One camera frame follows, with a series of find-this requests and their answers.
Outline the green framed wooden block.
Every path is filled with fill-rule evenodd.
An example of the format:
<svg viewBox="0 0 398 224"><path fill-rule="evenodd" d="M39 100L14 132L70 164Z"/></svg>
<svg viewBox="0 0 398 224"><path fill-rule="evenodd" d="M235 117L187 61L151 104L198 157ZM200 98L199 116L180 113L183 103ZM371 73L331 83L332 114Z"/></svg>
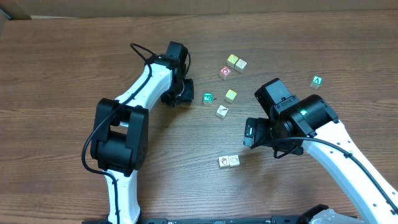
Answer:
<svg viewBox="0 0 398 224"><path fill-rule="evenodd" d="M203 94L203 104L204 105L211 105L213 103L213 94L205 92Z"/></svg>

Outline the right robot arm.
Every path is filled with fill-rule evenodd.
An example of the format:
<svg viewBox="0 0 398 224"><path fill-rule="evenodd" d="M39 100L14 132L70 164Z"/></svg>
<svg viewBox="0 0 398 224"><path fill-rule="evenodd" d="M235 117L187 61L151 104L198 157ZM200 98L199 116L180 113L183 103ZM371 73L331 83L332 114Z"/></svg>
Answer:
<svg viewBox="0 0 398 224"><path fill-rule="evenodd" d="M397 223L397 190L359 150L322 97L300 100L279 78L262 85L254 96L268 117L246 120L244 145L270 147L276 159L307 152L351 200L361 223Z"/></svg>

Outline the acorn picture wooden block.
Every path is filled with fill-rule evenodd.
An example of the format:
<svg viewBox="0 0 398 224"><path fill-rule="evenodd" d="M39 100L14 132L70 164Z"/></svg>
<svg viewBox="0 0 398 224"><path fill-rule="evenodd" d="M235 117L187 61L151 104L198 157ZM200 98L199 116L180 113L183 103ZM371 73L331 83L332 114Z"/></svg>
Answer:
<svg viewBox="0 0 398 224"><path fill-rule="evenodd" d="M229 167L230 166L229 156L220 156L218 158L218 163L221 169Z"/></svg>

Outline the animal picture wooden block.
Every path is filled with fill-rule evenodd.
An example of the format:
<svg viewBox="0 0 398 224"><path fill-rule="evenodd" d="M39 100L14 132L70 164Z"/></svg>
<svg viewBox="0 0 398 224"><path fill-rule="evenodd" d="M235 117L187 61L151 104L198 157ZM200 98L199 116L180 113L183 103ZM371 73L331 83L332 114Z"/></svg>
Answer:
<svg viewBox="0 0 398 224"><path fill-rule="evenodd" d="M228 156L229 166L236 167L240 165L240 160L238 155Z"/></svg>

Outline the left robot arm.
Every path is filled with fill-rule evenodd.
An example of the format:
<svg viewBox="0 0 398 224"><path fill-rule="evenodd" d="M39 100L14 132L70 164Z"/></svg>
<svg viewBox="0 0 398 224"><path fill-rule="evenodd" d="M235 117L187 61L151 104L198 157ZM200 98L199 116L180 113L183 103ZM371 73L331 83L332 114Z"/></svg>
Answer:
<svg viewBox="0 0 398 224"><path fill-rule="evenodd" d="M157 100L168 106L191 103L193 80L187 78L191 56L181 43L170 42L164 54L144 57L144 69L122 95L103 98L96 107L92 133L82 149L86 170L103 175L109 214L103 223L139 223L137 172L149 145L149 111Z"/></svg>

